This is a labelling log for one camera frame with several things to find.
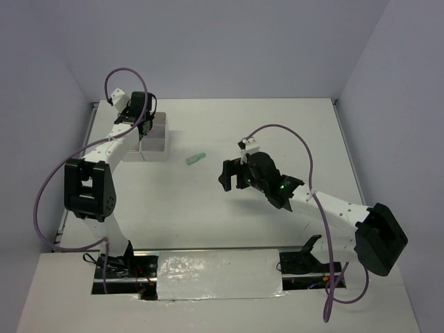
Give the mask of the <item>white divided container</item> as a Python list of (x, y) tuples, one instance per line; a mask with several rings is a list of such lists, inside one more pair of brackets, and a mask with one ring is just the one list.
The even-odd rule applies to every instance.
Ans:
[(141, 143), (130, 149), (123, 157), (124, 162), (143, 162), (144, 156), (141, 151)]
[(165, 112), (159, 112), (153, 127), (140, 142), (140, 151), (146, 162), (166, 162), (169, 158), (169, 122)]

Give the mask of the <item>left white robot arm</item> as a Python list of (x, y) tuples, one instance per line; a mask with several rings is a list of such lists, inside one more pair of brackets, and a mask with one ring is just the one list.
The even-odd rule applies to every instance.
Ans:
[(150, 92), (127, 95), (117, 88), (109, 103), (117, 110), (117, 118), (106, 140), (82, 158), (65, 163), (64, 204), (96, 240), (107, 239), (99, 246), (99, 265), (126, 277), (134, 272), (136, 260), (133, 246), (114, 215), (117, 194), (112, 173), (129, 150), (151, 131), (157, 97)]

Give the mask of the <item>green correction tape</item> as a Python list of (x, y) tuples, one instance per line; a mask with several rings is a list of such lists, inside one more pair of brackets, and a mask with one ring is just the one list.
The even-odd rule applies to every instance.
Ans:
[(188, 166), (191, 166), (199, 161), (201, 161), (202, 159), (204, 159), (206, 157), (206, 153), (201, 152), (201, 153), (197, 153), (191, 157), (188, 157), (185, 159), (185, 162)]

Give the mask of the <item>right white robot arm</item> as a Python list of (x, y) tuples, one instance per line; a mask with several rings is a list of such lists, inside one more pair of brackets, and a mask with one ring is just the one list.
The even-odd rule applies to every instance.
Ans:
[(233, 187), (252, 187), (277, 209), (310, 216), (329, 228), (342, 231), (332, 247), (310, 237), (302, 254), (308, 271), (319, 270), (326, 257), (342, 262), (359, 262), (378, 276), (387, 276), (408, 244), (408, 238), (391, 209), (381, 203), (369, 207), (356, 205), (317, 190), (302, 180), (280, 173), (273, 159), (264, 152), (223, 162), (218, 178), (225, 191)]

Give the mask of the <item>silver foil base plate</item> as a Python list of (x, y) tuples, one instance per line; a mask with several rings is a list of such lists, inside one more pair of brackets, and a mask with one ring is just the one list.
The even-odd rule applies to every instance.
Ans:
[(284, 295), (279, 252), (165, 251), (157, 261), (160, 300), (260, 299)]

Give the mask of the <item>left white divided container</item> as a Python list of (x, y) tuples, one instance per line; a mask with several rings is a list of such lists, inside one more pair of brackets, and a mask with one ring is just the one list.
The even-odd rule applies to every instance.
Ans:
[(123, 157), (124, 162), (143, 162), (144, 156), (141, 151), (141, 143), (130, 149)]

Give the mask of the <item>right white divided container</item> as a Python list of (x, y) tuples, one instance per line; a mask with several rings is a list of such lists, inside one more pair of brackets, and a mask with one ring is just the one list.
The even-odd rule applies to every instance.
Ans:
[(169, 158), (169, 122), (165, 112), (159, 112), (153, 127), (140, 142), (140, 151), (146, 162), (166, 162)]

